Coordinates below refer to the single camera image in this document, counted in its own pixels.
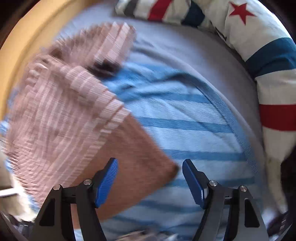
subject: blue stripe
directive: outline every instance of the blue stripe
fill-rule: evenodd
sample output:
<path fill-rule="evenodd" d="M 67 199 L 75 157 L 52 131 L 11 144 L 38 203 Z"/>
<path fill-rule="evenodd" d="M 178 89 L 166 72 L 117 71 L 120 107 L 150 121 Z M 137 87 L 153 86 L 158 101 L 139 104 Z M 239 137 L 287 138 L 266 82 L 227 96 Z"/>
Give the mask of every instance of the blue stripe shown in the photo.
<path fill-rule="evenodd" d="M 191 159 L 191 160 L 209 160 L 209 161 L 245 161 L 243 153 L 225 153 L 225 152 L 203 152 L 203 151 L 181 151 L 181 150 L 163 150 L 173 159 Z"/>
<path fill-rule="evenodd" d="M 113 218 L 111 219 L 114 219 L 114 220 L 118 220 L 118 221 L 122 221 L 122 222 L 129 222 L 129 223 L 134 223 L 136 225 L 140 225 L 140 226 L 152 226 L 152 225 L 157 225 L 159 227 L 159 229 L 161 230 L 167 230 L 167 229 L 172 229 L 172 228 L 175 228 L 175 227 L 182 227 L 182 228 L 190 228 L 190 227 L 198 227 L 200 223 L 182 223 L 182 224 L 179 224 L 177 226 L 170 226 L 170 227 L 167 227 L 167 226 L 160 226 L 159 224 L 157 224 L 155 221 L 142 221 L 142 220 L 136 220 L 136 219 L 133 219 L 133 218 L 127 218 L 127 217 L 124 217 L 124 216 L 121 216 L 121 215 L 116 215 L 114 216 Z"/>
<path fill-rule="evenodd" d="M 191 6 L 189 8 L 188 14 L 181 22 L 181 24 L 198 27 L 204 19 L 205 15 L 203 14 L 201 8 L 195 2 L 191 1 Z"/>
<path fill-rule="evenodd" d="M 102 229 L 103 229 L 104 232 L 109 232 L 109 233 L 112 233 L 112 234 L 116 234 L 118 236 L 122 236 L 122 235 L 127 234 L 128 232 L 132 232 L 132 231 L 119 232 L 117 229 L 113 229 L 113 228 L 110 228 L 110 227 L 105 227 L 103 225 L 102 225 Z"/>
<path fill-rule="evenodd" d="M 193 130 L 193 131 L 209 131 L 212 133 L 233 133 L 229 125 L 206 123 L 199 121 L 187 120 L 168 120 L 156 119 L 149 117 L 138 117 L 137 120 L 143 126 L 153 126 L 165 129 L 180 129 L 180 130 Z"/>
<path fill-rule="evenodd" d="M 262 187 L 262 184 L 267 185 L 264 179 L 264 174 L 259 173 L 259 170 L 257 168 L 257 163 L 255 161 L 253 151 L 251 149 L 251 144 L 247 140 L 242 127 L 240 126 L 236 118 L 233 116 L 231 110 L 228 108 L 226 103 L 222 101 L 221 98 L 217 95 L 217 93 L 214 92 L 213 89 L 210 86 L 208 86 L 205 82 L 200 81 L 198 83 L 196 82 L 196 78 L 192 77 L 191 75 L 188 75 L 188 77 L 191 77 L 192 83 L 195 83 L 196 87 L 211 101 L 211 103 L 216 107 L 216 109 L 220 112 L 220 114 L 230 125 L 231 129 L 233 130 L 233 133 L 235 133 L 237 137 L 239 144 L 244 150 L 246 160 L 250 165 L 252 172 L 255 175 L 256 183 L 259 184 L 260 187 Z"/>
<path fill-rule="evenodd" d="M 198 94 L 178 94 L 178 93 L 162 93 L 162 92 L 139 92 L 138 90 L 125 91 L 118 95 L 118 98 L 123 102 L 129 102 L 142 98 L 157 98 L 163 100 L 179 100 L 192 101 L 197 103 L 210 103 L 207 97 Z"/>
<path fill-rule="evenodd" d="M 176 206 L 172 204 L 162 204 L 156 201 L 150 201 L 150 200 L 142 200 L 137 204 L 137 206 L 144 206 L 151 209 L 157 209 L 163 212 L 170 212 L 170 213 L 195 213 L 204 211 L 200 206 L 192 206 L 192 207 L 186 207 L 186 206 Z"/>
<path fill-rule="evenodd" d="M 240 179 L 232 179 L 232 180 L 217 180 L 224 187 L 235 187 L 240 185 L 251 185 L 255 183 L 255 177 L 251 178 L 240 178 Z M 175 179 L 165 187 L 181 187 L 181 188 L 188 188 L 188 184 L 185 179 Z"/>
<path fill-rule="evenodd" d="M 276 39 L 254 53 L 246 61 L 253 78 L 275 71 L 296 68 L 296 45 L 291 38 Z"/>

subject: striped pillow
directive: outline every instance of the striped pillow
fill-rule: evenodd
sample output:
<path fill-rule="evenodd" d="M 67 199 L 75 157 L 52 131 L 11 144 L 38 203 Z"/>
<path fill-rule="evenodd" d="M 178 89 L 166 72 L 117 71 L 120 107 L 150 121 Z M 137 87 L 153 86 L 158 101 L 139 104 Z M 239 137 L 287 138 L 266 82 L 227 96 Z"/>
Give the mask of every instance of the striped pillow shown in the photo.
<path fill-rule="evenodd" d="M 118 15 L 148 21 L 214 29 L 200 7 L 191 0 L 120 0 L 115 11 Z"/>

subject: blue gripper pad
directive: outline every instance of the blue gripper pad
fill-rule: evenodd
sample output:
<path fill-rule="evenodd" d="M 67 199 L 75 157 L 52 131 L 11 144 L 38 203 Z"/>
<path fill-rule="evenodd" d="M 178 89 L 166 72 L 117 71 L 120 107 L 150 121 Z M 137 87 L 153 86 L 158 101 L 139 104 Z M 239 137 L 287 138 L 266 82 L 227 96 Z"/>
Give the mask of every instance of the blue gripper pad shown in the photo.
<path fill-rule="evenodd" d="M 183 161 L 182 172 L 195 203 L 201 208 L 205 208 L 205 199 L 209 192 L 207 176 L 203 172 L 199 172 L 190 159 Z"/>
<path fill-rule="evenodd" d="M 94 180 L 94 191 L 95 191 L 95 207 L 98 208 L 105 203 L 110 189 L 114 183 L 118 172 L 118 161 L 115 158 L 110 158 L 109 162 L 103 170 L 100 171 L 97 180 Z"/>

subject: bed sheet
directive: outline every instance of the bed sheet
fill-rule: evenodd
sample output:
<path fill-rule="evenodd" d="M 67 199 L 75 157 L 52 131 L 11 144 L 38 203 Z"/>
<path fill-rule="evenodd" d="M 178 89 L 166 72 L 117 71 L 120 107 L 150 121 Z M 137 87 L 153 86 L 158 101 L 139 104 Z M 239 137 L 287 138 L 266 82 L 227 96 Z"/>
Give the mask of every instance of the bed sheet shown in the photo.
<path fill-rule="evenodd" d="M 62 29 L 59 36 L 66 37 L 81 28 L 104 21 L 125 21 L 133 25 L 137 30 L 137 39 L 127 62 L 169 66 L 206 82 L 236 116 L 251 143 L 257 166 L 264 179 L 264 151 L 257 90 L 240 57 L 213 33 L 185 26 L 117 17 L 114 14 L 115 4 L 114 0 L 104 1 L 83 11 Z M 267 190 L 263 191 L 263 205 L 263 217 L 268 222 L 276 213 L 276 208 Z"/>

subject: light blue striped fabric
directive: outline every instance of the light blue striped fabric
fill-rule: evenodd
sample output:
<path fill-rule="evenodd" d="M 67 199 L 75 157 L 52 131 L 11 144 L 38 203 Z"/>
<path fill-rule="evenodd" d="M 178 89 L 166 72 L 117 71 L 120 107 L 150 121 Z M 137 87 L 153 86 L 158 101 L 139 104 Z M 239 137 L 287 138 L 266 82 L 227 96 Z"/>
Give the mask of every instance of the light blue striped fabric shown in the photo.
<path fill-rule="evenodd" d="M 209 179 L 227 187 L 246 185 L 260 199 L 250 144 L 229 108 L 207 84 L 169 67 L 137 64 L 127 64 L 104 84 L 180 167 L 190 158 Z M 180 168 L 172 182 L 103 222 L 102 228 L 109 240 L 147 226 L 191 240 L 202 215 Z M 217 239 L 223 237 L 226 221 L 227 212 Z"/>

